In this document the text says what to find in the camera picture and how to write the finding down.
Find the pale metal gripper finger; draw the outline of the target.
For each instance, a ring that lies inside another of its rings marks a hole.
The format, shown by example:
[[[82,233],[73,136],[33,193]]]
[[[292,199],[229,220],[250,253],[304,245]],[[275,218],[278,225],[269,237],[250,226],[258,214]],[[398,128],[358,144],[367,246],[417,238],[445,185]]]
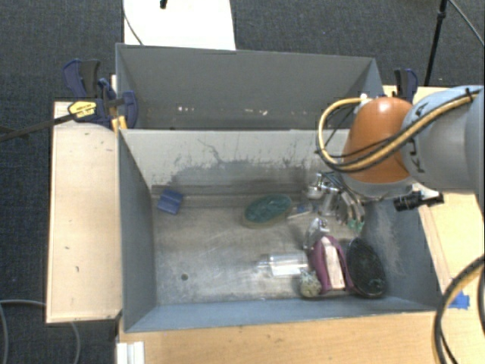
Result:
[[[303,249],[304,251],[310,251],[313,249],[314,245],[320,241],[322,238],[322,234],[320,232],[318,233],[311,233],[311,234],[306,234],[305,239],[303,241]]]
[[[309,226],[310,238],[322,238],[326,237],[330,233],[327,227],[327,221],[322,218],[315,218]]]

